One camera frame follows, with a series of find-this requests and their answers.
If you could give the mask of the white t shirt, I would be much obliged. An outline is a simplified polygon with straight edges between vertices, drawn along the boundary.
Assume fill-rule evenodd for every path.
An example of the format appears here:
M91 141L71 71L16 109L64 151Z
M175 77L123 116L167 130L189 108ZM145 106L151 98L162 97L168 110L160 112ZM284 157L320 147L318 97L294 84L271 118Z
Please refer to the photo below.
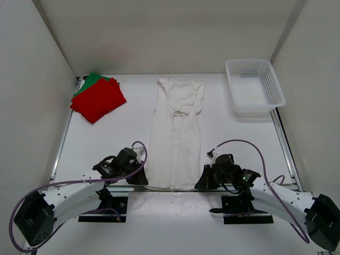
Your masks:
M205 85L158 79L148 146L148 188L192 190L201 176L200 128Z

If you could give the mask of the red t shirt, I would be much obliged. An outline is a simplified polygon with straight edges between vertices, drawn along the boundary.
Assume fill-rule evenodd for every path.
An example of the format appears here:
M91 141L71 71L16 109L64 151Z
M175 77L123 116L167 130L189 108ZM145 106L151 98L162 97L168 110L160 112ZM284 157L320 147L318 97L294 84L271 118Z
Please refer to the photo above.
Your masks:
M120 84L114 79L99 79L71 100L70 108L94 124L104 115L126 103Z

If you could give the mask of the green t shirt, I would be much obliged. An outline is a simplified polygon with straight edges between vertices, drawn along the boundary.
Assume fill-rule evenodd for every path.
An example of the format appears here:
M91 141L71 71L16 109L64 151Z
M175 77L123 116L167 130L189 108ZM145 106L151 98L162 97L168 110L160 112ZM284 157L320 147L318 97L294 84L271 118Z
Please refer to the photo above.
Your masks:
M76 92L73 95L73 97L75 97L78 94L82 93L83 91L87 90L88 88L90 88L92 85L94 85L100 79L104 79L104 80L108 81L110 78L91 72L90 75L87 76L87 78L85 79L83 86L78 90L78 92Z

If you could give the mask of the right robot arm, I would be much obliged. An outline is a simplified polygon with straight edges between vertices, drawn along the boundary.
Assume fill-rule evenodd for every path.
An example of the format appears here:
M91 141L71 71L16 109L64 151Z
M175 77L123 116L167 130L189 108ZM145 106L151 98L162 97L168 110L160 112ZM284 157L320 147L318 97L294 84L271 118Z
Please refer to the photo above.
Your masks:
M316 245L327 251L335 251L339 245L339 208L328 196L314 197L312 193L267 183L259 173L235 164L231 154L213 155L194 188L205 192L226 188L228 183L244 212L264 211L301 226Z

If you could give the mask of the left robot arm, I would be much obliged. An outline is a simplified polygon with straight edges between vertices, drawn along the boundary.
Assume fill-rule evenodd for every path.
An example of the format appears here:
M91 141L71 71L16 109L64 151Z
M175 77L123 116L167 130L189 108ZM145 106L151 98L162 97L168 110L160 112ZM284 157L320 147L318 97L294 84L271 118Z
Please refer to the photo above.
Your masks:
M71 218L93 210L107 212L112 205L107 187L139 177L147 157L145 145L137 141L118 155L104 158L77 180L46 184L30 191L14 207L10 226L17 226L31 247L39 247Z

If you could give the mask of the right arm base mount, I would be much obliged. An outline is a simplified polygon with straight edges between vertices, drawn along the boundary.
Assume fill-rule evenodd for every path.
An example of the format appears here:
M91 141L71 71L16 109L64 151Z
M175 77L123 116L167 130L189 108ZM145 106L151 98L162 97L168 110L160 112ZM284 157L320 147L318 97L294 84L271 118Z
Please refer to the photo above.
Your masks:
M222 196L223 220L225 225L273 224L271 214L255 210L251 201L237 196Z

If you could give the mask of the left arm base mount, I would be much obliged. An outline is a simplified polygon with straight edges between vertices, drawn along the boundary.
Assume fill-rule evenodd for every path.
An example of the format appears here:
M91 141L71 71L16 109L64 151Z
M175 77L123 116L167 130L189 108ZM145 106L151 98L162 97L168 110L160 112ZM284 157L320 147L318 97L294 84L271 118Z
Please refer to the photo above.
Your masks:
M125 223L128 210L128 194L111 193L111 197L102 200L97 209L82 214L78 222L82 223Z

